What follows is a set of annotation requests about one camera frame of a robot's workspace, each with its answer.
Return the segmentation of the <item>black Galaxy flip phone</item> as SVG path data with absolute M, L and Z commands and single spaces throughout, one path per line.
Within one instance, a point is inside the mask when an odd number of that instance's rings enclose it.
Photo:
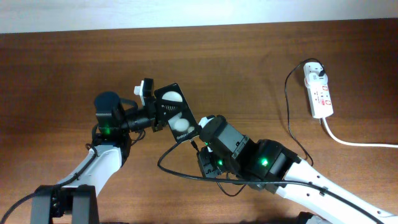
M 198 123 L 177 83 L 157 89 L 154 95 L 157 99 L 159 114 L 162 115 L 164 123 L 170 127 L 176 143 L 188 141 L 199 135 Z M 160 108 L 162 104 L 178 106 L 179 113 L 163 115 Z

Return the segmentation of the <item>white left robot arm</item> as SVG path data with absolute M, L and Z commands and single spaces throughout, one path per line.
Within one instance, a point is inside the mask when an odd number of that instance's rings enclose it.
M 87 156 L 66 178 L 55 185 L 41 185 L 33 194 L 31 223 L 52 223 L 70 214 L 72 223 L 99 223 L 97 196 L 109 178 L 126 162 L 132 145 L 130 133 L 142 134 L 154 121 L 165 122 L 178 114 L 184 97 L 176 90 L 160 96 L 145 94 L 144 107 L 135 102 L 125 110 L 117 93 L 100 93 L 94 101 L 98 124 L 86 144 Z

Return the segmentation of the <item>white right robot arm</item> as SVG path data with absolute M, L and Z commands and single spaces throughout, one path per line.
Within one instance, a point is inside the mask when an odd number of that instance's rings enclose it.
M 330 223 L 397 223 L 397 215 L 365 202 L 270 139 L 252 141 L 221 116 L 203 117 L 198 154 L 204 177 L 231 173 L 255 190 L 267 190 L 312 210 Z

